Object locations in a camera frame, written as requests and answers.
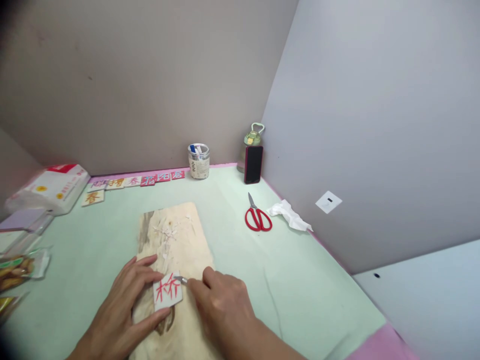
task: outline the black phone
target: black phone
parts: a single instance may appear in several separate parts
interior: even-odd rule
[[[263,146],[247,146],[245,149],[245,184],[256,184],[260,182],[262,173]]]

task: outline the hand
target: hand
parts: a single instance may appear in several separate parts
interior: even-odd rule
[[[191,278],[187,286],[207,337],[226,359],[305,360],[256,318],[242,280],[207,267],[203,281]]]
[[[90,327],[68,357],[76,359],[124,359],[170,313],[158,310],[137,324],[132,323],[132,307],[145,285],[160,281],[163,274],[153,271],[157,255],[125,264],[98,309]]]
[[[229,354],[238,354],[238,347],[260,325],[245,283],[207,267],[203,282],[191,278],[187,286],[195,297],[207,337],[227,359]]]

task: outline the light green table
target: light green table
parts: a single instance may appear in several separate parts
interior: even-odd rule
[[[385,323],[353,279],[308,233],[281,216],[270,232],[245,225],[250,206],[279,202],[262,180],[245,185],[235,167],[209,178],[108,191],[105,202],[56,218],[41,246],[52,259],[5,325],[28,359],[62,359],[74,348],[107,296],[115,276],[137,253],[139,217],[194,202],[217,270],[245,281],[255,314],[309,359],[344,359]]]

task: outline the red scissors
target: red scissors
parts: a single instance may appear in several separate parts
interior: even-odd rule
[[[253,231],[270,231],[270,230],[272,230],[272,221],[270,220],[269,216],[266,213],[264,213],[262,210],[260,210],[258,207],[255,206],[254,200],[252,199],[252,195],[250,195],[250,193],[248,193],[248,199],[250,200],[250,208],[245,213],[245,223],[246,223],[246,225]],[[257,220],[257,217],[255,216],[254,209],[256,209],[256,215],[258,216],[258,220]],[[249,224],[249,220],[247,219],[247,215],[249,213],[251,213],[251,216],[253,218],[253,221],[255,222],[256,227],[253,227]],[[263,214],[264,217],[266,217],[266,219],[270,223],[270,227],[264,227],[264,222],[262,221],[262,214]]]

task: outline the glass jar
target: glass jar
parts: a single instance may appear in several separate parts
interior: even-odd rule
[[[194,179],[206,179],[210,173],[210,149],[202,143],[188,146],[188,163],[190,176]]]

